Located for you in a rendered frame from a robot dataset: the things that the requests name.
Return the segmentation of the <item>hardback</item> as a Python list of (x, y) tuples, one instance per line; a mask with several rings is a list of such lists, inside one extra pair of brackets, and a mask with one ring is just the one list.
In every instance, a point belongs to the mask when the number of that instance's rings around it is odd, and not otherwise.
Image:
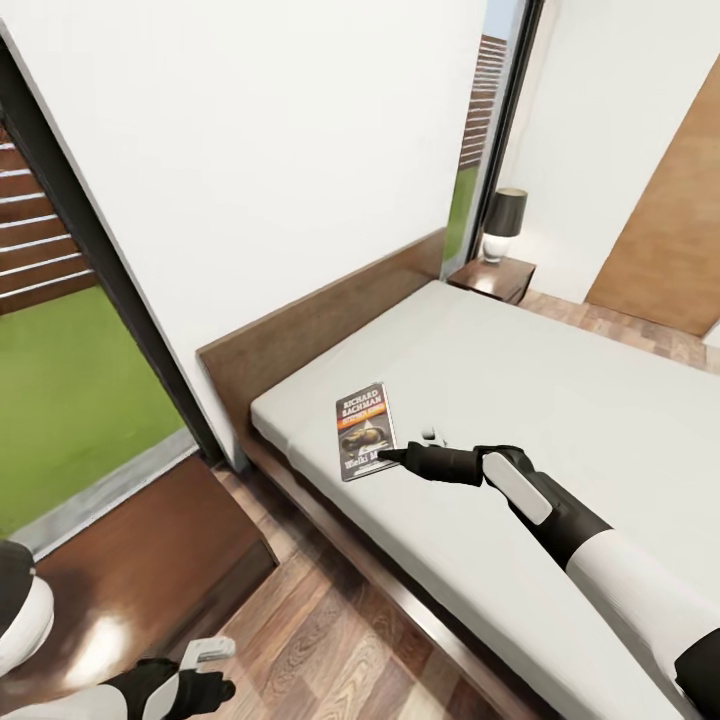
[(398, 449), (386, 385), (379, 381), (336, 402), (341, 480), (399, 466), (378, 452)]

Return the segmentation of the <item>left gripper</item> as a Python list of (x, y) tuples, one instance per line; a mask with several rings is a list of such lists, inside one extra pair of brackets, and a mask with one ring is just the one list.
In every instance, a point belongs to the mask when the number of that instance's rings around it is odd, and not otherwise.
[(223, 679), (224, 672), (200, 674), (197, 671), (179, 671), (188, 677), (189, 693), (173, 720), (187, 720), (192, 715), (214, 713), (219, 705), (235, 696), (237, 686), (232, 679)]

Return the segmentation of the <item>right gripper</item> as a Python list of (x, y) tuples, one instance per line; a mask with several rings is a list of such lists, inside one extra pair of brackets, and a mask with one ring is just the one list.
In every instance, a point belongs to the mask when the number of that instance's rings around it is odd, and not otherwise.
[(452, 472), (454, 448), (433, 447), (409, 441), (408, 448), (382, 450), (378, 456), (396, 461), (426, 481), (456, 482)]

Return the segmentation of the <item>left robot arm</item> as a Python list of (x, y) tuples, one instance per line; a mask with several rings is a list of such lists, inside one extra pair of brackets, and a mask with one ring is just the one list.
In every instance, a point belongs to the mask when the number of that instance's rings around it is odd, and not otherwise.
[(182, 664), (168, 657), (141, 659), (137, 668), (76, 695), (26, 706), (0, 720), (187, 720), (214, 713), (237, 686), (223, 679), (224, 672), (200, 674), (200, 662), (235, 652), (236, 642), (226, 636), (191, 640)]

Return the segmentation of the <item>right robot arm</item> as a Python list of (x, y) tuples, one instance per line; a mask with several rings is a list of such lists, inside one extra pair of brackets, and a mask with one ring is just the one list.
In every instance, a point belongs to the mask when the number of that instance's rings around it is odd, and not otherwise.
[(447, 448), (432, 424), (422, 444), (379, 451), (426, 481), (487, 480), (608, 623), (685, 720), (720, 720), (720, 608), (663, 569), (518, 446)]

